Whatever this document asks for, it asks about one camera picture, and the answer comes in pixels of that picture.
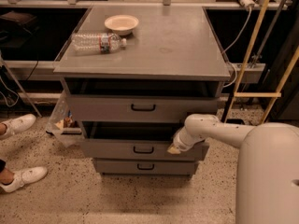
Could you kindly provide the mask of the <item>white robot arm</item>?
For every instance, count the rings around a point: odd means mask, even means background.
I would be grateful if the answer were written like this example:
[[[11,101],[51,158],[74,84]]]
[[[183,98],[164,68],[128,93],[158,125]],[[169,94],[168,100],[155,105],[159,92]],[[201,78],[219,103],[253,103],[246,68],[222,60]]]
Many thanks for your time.
[[[174,135],[171,154],[212,138],[239,150],[235,224],[299,224],[299,128],[277,122],[223,123],[192,114]]]

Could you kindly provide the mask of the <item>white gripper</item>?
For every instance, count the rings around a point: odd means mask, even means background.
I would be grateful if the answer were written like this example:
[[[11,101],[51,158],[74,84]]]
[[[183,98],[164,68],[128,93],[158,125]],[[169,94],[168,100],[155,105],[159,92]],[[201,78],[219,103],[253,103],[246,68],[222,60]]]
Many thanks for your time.
[[[203,138],[199,135],[193,136],[188,133],[185,127],[178,130],[174,137],[173,143],[167,149],[167,152],[172,155],[179,155],[180,151],[190,150],[196,143],[202,142]]]

